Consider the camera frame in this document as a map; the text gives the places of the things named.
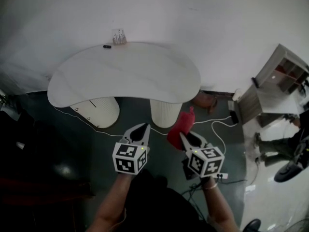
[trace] red item on shelf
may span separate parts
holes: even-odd
[[[193,107],[190,107],[190,112],[181,112],[178,120],[176,121],[173,128],[169,131],[167,140],[179,150],[182,150],[182,140],[180,138],[180,132],[187,135],[191,130],[195,121],[195,114]]]

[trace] person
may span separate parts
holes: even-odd
[[[254,137],[254,146],[259,146],[260,160],[265,166],[273,165],[283,160],[296,159],[305,149],[308,148],[309,137],[309,110],[295,118],[292,123],[299,127],[299,131],[291,138],[283,138],[272,141],[262,141],[258,133]],[[278,152],[274,156],[266,156],[268,152]]]
[[[88,232],[206,231],[238,232],[233,213],[214,179],[201,180],[209,211],[208,223],[167,181],[142,170],[133,180],[118,174]]]

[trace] white wall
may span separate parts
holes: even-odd
[[[46,90],[62,61],[115,28],[181,49],[208,90],[246,89],[278,43],[309,63],[309,0],[0,0],[0,15],[0,78],[15,92]]]

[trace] person's right arm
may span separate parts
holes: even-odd
[[[233,212],[219,188],[215,187],[209,189],[215,185],[216,182],[212,177],[202,185],[209,216],[220,225],[224,232],[239,232],[234,220]]]

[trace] power strip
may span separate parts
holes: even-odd
[[[228,177],[228,174],[226,174],[226,173],[217,173],[217,174],[213,174],[212,175],[212,177],[213,178],[218,178],[218,174],[222,174],[222,179],[227,179],[227,177]]]

